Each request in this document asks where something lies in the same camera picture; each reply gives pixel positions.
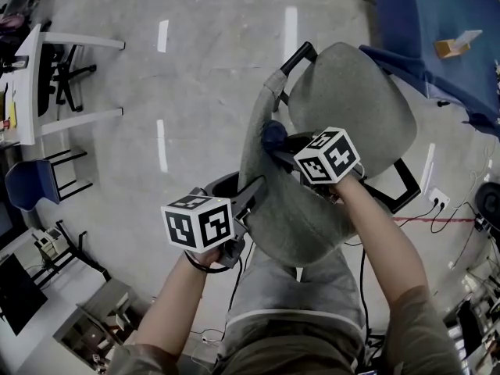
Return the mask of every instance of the forearm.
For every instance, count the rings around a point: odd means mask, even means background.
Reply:
[[[416,286],[428,288],[422,260],[412,242],[366,189],[354,177],[347,176],[336,190],[389,305]]]
[[[195,320],[205,280],[206,273],[195,269],[181,255],[142,320],[136,343],[159,347],[177,359]]]

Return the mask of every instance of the shirt sleeve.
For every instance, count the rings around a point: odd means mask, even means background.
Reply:
[[[461,374],[458,352],[425,287],[407,291],[391,310],[383,373]]]
[[[151,345],[116,348],[108,375],[179,375],[169,354]]]

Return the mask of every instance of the black and white cube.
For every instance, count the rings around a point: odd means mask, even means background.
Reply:
[[[187,195],[162,207],[172,245],[203,253],[234,237],[231,200]]]
[[[294,157],[311,184],[336,184],[359,162],[345,129],[328,127]]]

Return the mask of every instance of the white desk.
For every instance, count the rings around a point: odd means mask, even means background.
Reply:
[[[45,134],[105,118],[122,116],[123,109],[119,108],[72,116],[67,120],[38,125],[38,68],[40,66],[41,46],[44,43],[109,47],[120,50],[125,48],[124,41],[75,34],[40,32],[40,28],[41,26],[37,25],[30,32],[16,53],[16,55],[29,56],[27,68],[6,73],[2,77],[9,85],[5,97],[5,112],[9,112],[9,105],[13,100],[16,103],[17,118],[17,127],[4,132],[4,141],[18,142],[21,145],[34,145],[35,139]]]

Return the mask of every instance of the gray floor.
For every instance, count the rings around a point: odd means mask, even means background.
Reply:
[[[286,52],[304,41],[319,51],[336,41],[379,45],[374,1],[42,0],[37,16],[51,17],[53,30],[119,38],[127,47],[122,52],[86,50],[79,62],[97,63],[98,71],[76,87],[86,111],[122,106],[122,118],[45,137],[34,148],[24,149],[27,157],[60,150],[62,145],[77,145],[90,153],[74,171],[93,180],[94,187],[60,206],[40,202],[41,218],[47,224],[64,219],[74,234],[88,230],[87,247],[113,276],[144,295],[156,295],[180,254],[166,242],[159,207],[238,169],[252,106]],[[164,20],[169,20],[165,53],[157,46],[159,22]],[[439,187],[452,205],[458,205],[471,187],[470,171],[482,170],[484,148],[491,149],[494,139],[463,124],[466,115],[459,107],[439,109],[396,82],[418,123],[418,137],[404,160],[420,181],[430,143],[435,143],[429,186]],[[55,113],[54,107],[46,116]],[[61,118],[68,115],[63,107]],[[286,120],[286,115],[278,119]],[[159,161],[163,147],[167,172]],[[497,162],[498,153],[492,171],[498,169]],[[389,193],[400,190],[390,170],[375,181]],[[430,207],[420,196],[398,215],[416,216]],[[441,217],[452,212],[448,208]],[[470,218],[472,213],[463,208],[456,217]],[[488,254],[488,241],[474,234],[451,270],[471,224],[450,223],[440,234],[431,234],[429,226],[414,222],[404,229],[422,255],[436,306],[445,313],[474,286],[464,278],[466,268],[484,260],[478,256],[482,251]],[[346,247],[345,254],[357,274],[361,248]],[[236,271],[209,277],[195,329],[223,329],[235,277]],[[388,310],[370,265],[366,295],[373,326],[383,328]]]

